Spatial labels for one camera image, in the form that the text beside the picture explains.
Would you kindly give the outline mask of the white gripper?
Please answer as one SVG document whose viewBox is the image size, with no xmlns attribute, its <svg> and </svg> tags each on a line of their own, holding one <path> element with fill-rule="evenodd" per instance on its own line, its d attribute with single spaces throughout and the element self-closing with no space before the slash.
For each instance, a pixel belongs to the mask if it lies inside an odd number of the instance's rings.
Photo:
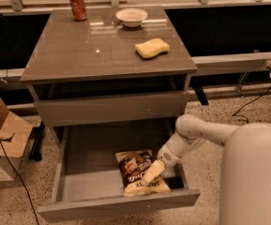
<svg viewBox="0 0 271 225">
<path fill-rule="evenodd" d="M 166 142 L 159 150 L 157 159 L 148 168 L 142 178 L 142 183 L 148 185 L 166 168 L 173 167 L 184 155 L 185 145 L 182 142 Z"/>
</svg>

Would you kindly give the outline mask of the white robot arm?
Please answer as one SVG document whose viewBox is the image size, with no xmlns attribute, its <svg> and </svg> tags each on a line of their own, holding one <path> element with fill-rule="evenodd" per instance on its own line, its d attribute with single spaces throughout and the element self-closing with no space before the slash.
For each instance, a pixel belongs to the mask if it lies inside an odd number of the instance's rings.
<svg viewBox="0 0 271 225">
<path fill-rule="evenodd" d="M 179 116 L 172 137 L 142 178 L 148 184 L 198 146 L 224 147 L 220 171 L 219 225 L 271 225 L 271 124 L 231 126 Z"/>
</svg>

